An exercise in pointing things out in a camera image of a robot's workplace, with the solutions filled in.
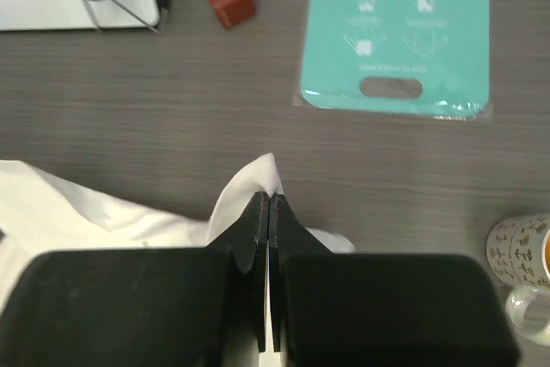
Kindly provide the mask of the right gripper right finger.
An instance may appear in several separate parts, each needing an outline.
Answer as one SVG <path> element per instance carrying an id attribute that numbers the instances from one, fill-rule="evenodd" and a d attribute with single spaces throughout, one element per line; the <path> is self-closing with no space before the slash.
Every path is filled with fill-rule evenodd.
<path id="1" fill-rule="evenodd" d="M 515 366 L 480 264 L 457 254 L 335 253 L 270 203 L 273 347 L 286 366 Z"/>

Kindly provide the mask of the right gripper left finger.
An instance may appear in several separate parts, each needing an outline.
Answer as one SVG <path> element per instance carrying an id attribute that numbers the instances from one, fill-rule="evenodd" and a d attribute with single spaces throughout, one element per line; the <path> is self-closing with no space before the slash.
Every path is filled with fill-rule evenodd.
<path id="1" fill-rule="evenodd" d="M 59 251 L 1 316 L 4 366 L 255 366 L 266 349 L 269 198 L 201 248 Z"/>

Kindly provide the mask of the white t shirt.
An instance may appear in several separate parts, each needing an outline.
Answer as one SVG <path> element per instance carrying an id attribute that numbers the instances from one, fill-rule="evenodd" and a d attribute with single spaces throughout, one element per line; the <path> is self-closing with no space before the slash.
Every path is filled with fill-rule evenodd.
<path id="1" fill-rule="evenodd" d="M 97 192 L 25 162 L 2 162 L 1 316 L 23 271 L 42 254 L 100 249 L 201 248 L 238 219 L 255 193 L 265 193 L 269 198 L 266 349 L 255 366 L 286 366 L 274 350 L 272 339 L 270 203 L 277 195 L 286 196 L 271 154 L 260 156 L 234 175 L 222 190 L 211 217 L 204 222 Z M 352 244 L 342 236 L 307 230 L 335 253 L 352 254 L 354 251 Z"/>

